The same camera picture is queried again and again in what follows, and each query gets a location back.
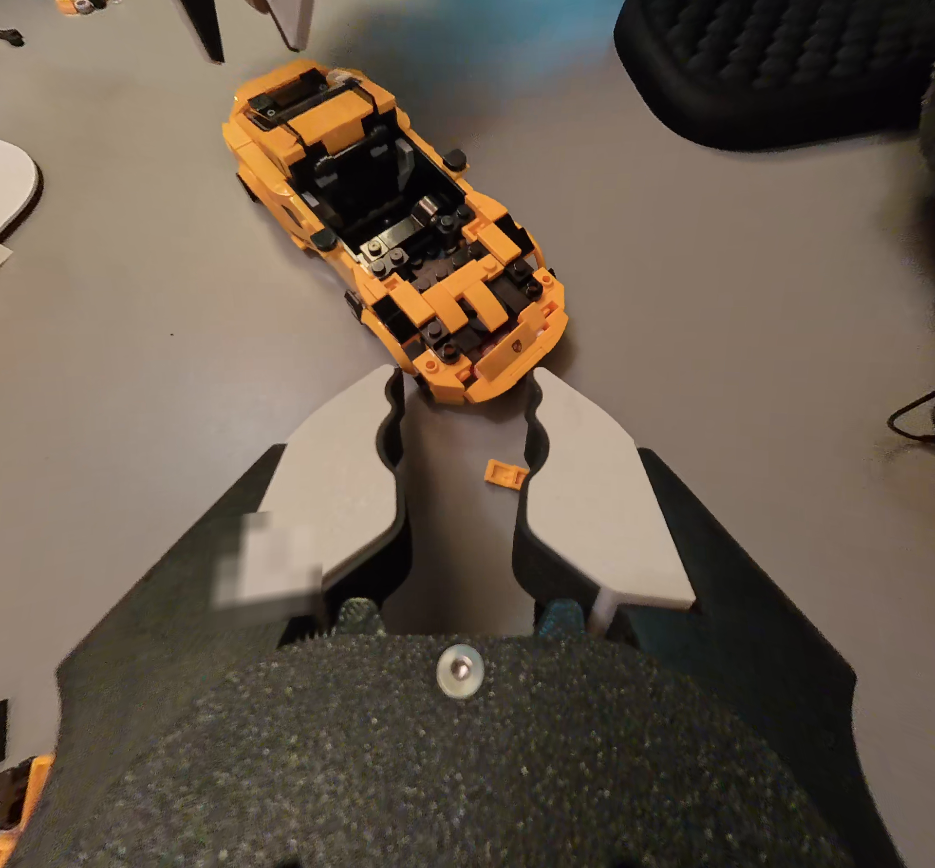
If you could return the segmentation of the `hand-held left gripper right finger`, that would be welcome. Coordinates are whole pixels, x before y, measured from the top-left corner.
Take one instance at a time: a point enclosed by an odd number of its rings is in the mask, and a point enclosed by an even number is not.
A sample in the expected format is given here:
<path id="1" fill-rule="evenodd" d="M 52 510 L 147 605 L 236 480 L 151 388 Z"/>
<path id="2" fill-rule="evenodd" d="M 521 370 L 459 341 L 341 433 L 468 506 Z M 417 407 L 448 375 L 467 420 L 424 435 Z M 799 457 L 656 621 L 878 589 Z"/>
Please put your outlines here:
<path id="1" fill-rule="evenodd" d="M 629 433 L 552 371 L 527 378 L 512 571 L 535 604 L 571 601 L 604 636 L 627 608 L 687 613 L 695 590 Z"/>

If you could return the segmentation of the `black earphone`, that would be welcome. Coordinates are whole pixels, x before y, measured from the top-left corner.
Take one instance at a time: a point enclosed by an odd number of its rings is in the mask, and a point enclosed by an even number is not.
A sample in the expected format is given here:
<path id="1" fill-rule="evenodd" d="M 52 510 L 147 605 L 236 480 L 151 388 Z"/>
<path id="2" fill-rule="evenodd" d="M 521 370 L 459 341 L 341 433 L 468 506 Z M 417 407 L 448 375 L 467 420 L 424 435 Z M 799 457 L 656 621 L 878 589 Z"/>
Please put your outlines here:
<path id="1" fill-rule="evenodd" d="M 906 429 L 903 429 L 899 423 L 905 419 L 908 415 L 913 414 L 923 407 L 929 407 L 929 421 L 930 428 L 928 432 L 912 432 Z M 886 420 L 886 427 L 894 433 L 896 436 L 908 440 L 917 442 L 923 445 L 934 445 L 934 390 L 931 390 L 928 394 L 919 396 L 917 399 L 911 401 L 909 404 L 897 409 L 892 415 Z"/>

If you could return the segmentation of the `white wooden book stand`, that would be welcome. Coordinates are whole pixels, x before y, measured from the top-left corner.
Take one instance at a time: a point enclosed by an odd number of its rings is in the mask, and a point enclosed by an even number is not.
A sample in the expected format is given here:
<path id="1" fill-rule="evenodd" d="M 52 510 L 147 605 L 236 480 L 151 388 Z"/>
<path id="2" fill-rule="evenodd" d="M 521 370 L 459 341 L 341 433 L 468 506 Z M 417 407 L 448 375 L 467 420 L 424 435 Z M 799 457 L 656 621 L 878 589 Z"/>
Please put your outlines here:
<path id="1" fill-rule="evenodd" d="M 43 192 L 43 175 L 25 150 L 1 140 L 1 243 L 28 219 Z"/>

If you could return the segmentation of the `pile of orange black lego pieces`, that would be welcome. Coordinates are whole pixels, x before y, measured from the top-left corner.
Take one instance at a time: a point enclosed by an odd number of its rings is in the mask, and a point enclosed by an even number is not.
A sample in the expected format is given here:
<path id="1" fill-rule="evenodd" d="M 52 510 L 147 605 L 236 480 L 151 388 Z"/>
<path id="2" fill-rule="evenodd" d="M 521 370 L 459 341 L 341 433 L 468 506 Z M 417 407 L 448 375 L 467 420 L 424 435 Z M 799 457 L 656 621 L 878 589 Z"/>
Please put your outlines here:
<path id="1" fill-rule="evenodd" d="M 22 830 L 38 805 L 55 755 L 30 757 L 1 772 L 1 831 Z"/>

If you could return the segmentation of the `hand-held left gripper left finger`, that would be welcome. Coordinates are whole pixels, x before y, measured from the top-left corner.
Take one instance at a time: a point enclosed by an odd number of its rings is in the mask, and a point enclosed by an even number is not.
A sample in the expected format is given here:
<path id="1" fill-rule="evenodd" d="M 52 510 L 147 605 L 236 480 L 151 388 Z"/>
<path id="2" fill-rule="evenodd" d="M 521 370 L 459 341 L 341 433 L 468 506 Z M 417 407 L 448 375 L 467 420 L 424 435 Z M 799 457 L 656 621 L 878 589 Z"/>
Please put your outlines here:
<path id="1" fill-rule="evenodd" d="M 403 373 L 382 365 L 286 442 L 257 512 L 257 604 L 286 617 L 383 604 L 412 566 L 399 477 Z"/>

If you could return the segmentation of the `black quilted cushion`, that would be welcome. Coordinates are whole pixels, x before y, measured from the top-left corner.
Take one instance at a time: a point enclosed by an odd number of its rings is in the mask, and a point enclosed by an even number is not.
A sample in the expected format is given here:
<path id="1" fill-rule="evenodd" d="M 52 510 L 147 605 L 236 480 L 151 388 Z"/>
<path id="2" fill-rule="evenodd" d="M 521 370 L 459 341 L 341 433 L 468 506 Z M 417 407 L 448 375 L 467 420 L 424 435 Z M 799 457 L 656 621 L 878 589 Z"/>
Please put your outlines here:
<path id="1" fill-rule="evenodd" d="M 625 0 L 617 56 L 677 135 L 771 151 L 917 127 L 933 0 Z"/>

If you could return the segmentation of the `orange lego car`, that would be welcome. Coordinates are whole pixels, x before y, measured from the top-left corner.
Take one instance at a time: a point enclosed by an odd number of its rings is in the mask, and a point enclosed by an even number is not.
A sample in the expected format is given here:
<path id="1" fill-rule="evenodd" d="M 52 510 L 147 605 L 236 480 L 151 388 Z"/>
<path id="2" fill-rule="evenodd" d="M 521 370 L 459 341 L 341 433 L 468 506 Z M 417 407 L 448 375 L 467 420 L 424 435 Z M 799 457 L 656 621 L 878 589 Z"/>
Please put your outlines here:
<path id="1" fill-rule="evenodd" d="M 565 288 L 540 245 L 363 72 L 278 67 L 237 90 L 222 130 L 251 199 L 439 403 L 506 394 L 561 340 Z"/>

